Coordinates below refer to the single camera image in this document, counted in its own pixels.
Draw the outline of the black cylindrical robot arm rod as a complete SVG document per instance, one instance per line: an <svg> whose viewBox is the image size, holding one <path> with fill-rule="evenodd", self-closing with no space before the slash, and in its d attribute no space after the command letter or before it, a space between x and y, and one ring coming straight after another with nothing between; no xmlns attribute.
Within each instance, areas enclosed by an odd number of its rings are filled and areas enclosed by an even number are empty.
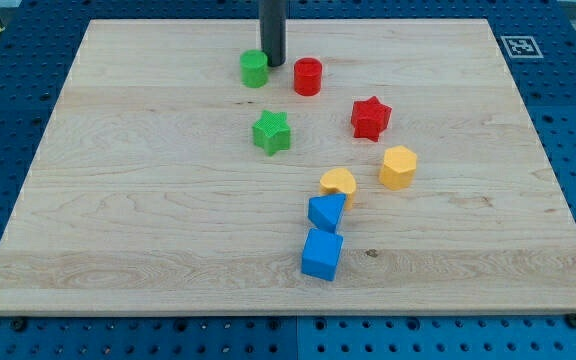
<svg viewBox="0 0 576 360"><path fill-rule="evenodd" d="M260 0L258 15L260 42L269 67L278 67L286 59L286 0Z"/></svg>

